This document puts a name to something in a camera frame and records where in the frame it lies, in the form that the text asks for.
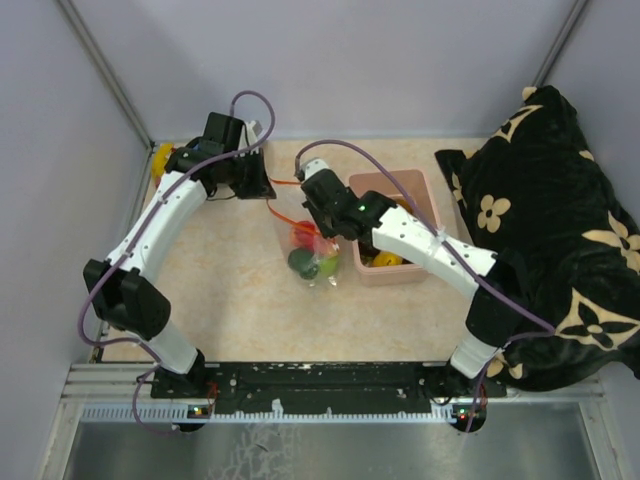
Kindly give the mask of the red apple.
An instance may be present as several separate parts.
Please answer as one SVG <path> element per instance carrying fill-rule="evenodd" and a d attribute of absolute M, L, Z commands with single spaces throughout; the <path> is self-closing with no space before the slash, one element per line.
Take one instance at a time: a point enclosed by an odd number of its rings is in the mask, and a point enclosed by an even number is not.
<path fill-rule="evenodd" d="M 313 252 L 319 256 L 334 256 L 339 251 L 339 247 L 333 240 L 316 237 L 313 241 Z"/>

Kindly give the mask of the red pepper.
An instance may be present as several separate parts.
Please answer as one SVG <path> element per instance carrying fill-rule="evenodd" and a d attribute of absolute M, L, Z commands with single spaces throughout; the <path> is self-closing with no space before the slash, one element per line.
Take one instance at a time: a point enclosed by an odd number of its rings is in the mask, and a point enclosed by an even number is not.
<path fill-rule="evenodd" d="M 316 227 L 310 221 L 295 222 L 289 233 L 289 239 L 296 248 L 313 249 L 316 237 Z"/>

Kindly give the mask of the clear zip bag orange zipper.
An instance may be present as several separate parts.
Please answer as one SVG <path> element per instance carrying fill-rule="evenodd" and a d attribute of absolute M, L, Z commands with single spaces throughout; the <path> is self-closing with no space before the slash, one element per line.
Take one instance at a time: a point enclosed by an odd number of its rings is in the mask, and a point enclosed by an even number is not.
<path fill-rule="evenodd" d="M 296 281 L 308 287 L 336 287 L 343 255 L 335 239 L 324 238 L 303 207 L 300 184 L 269 178 L 276 198 L 267 200 L 285 265 Z"/>

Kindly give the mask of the green apple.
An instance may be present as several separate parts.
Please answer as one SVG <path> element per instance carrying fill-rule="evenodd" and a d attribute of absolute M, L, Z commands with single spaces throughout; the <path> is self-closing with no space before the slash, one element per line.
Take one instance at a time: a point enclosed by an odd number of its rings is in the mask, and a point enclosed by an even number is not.
<path fill-rule="evenodd" d="M 318 264 L 319 274 L 323 277 L 331 277 L 336 274 L 340 265 L 340 256 L 323 257 Z"/>

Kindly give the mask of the dark green lime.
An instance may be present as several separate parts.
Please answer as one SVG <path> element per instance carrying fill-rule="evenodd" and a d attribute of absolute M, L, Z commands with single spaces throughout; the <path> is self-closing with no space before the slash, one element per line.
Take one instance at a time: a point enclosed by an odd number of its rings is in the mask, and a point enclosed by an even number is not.
<path fill-rule="evenodd" d="M 292 250 L 288 254 L 287 264 L 303 280 L 314 280 L 319 273 L 319 265 L 314 253 L 305 248 Z"/>

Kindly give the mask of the pink plastic bin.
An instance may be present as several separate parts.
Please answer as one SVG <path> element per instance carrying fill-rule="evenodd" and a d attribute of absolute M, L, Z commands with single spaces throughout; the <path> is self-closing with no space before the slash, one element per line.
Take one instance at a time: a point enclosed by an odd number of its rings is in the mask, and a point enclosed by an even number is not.
<path fill-rule="evenodd" d="M 438 208 L 425 173 L 419 169 L 405 169 L 392 170 L 390 174 L 400 183 L 414 201 L 418 210 L 427 217 L 430 224 L 440 228 L 442 223 Z M 414 209 L 410 207 L 400 191 L 380 172 L 352 174 L 348 179 L 348 186 L 358 197 L 361 197 L 369 190 L 376 191 L 399 201 L 409 213 L 414 213 Z M 403 261 L 402 264 L 375 266 L 375 258 L 379 255 L 379 251 L 364 247 L 359 242 L 353 242 L 351 250 L 355 269 L 364 286 L 376 287 L 416 283 L 422 282 L 428 277 L 427 271 L 407 261 Z"/>

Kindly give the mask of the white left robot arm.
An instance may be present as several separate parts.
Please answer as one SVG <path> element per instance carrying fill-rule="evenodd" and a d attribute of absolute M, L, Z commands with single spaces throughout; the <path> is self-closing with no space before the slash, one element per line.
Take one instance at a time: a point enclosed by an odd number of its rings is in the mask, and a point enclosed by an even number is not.
<path fill-rule="evenodd" d="M 257 144 L 260 130 L 256 121 L 210 114 L 203 135 L 168 157 L 151 202 L 121 243 L 105 260 L 84 267 L 98 318 L 173 372 L 174 387 L 189 397 L 206 389 L 208 373 L 197 366 L 198 350 L 171 321 L 171 304 L 155 283 L 187 220 L 220 188 L 236 199 L 275 198 Z"/>

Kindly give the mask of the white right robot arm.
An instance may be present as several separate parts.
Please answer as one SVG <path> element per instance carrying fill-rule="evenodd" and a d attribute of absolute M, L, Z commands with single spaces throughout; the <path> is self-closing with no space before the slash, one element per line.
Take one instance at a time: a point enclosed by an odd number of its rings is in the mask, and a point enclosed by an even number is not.
<path fill-rule="evenodd" d="M 485 365 L 508 345 L 524 319 L 520 261 L 426 225 L 378 192 L 358 197 L 320 159 L 307 162 L 298 179 L 305 195 L 303 206 L 323 237 L 339 236 L 396 254 L 471 301 L 467 334 L 450 357 L 446 380 L 458 395 L 473 393 L 482 383 Z"/>

